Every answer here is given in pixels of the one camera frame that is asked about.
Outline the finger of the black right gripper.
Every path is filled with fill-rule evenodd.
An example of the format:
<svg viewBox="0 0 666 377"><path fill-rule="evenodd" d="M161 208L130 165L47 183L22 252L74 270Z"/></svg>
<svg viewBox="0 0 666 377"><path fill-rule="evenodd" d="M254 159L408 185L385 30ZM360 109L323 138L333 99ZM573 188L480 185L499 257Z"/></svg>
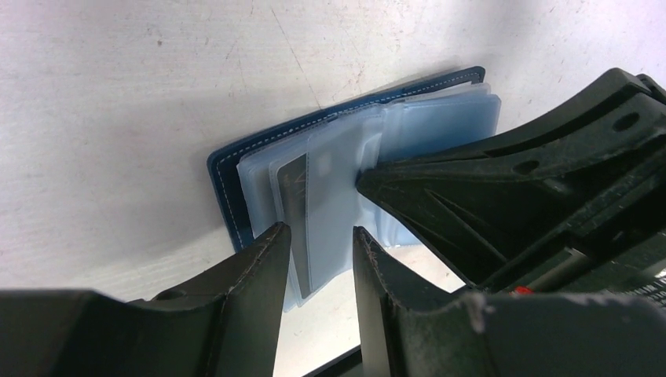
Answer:
<svg viewBox="0 0 666 377"><path fill-rule="evenodd" d="M624 291L665 262L665 91L613 68L523 126L380 163L357 189L478 290Z"/></svg>

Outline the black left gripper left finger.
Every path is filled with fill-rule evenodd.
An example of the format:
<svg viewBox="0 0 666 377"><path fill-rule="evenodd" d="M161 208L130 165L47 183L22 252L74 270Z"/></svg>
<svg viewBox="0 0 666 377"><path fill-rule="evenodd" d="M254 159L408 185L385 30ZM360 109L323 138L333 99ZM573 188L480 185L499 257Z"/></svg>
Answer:
<svg viewBox="0 0 666 377"><path fill-rule="evenodd" d="M4 290L4 376L270 376L291 231L249 247L150 300L91 290Z"/></svg>

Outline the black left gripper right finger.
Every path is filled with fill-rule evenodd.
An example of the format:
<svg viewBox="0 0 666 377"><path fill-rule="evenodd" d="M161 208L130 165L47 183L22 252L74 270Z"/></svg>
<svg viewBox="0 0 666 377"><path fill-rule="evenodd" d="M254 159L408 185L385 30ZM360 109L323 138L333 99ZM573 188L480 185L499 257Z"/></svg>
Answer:
<svg viewBox="0 0 666 377"><path fill-rule="evenodd" d="M441 290L353 230L366 376L662 376L665 311L609 294Z"/></svg>

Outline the navy blue card holder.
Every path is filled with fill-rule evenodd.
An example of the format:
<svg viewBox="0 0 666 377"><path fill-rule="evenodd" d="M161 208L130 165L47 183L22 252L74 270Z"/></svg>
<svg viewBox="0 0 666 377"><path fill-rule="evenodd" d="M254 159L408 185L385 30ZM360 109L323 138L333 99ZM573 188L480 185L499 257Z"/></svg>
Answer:
<svg viewBox="0 0 666 377"><path fill-rule="evenodd" d="M312 292L299 298L291 254L284 311L305 304L350 269L356 226L384 247L418 245L411 231L357 191L358 176L380 162L491 137L500 107L485 69L472 67L324 108L218 149L207 169L234 249L243 250L273 223L285 223L276 171L301 155Z"/></svg>

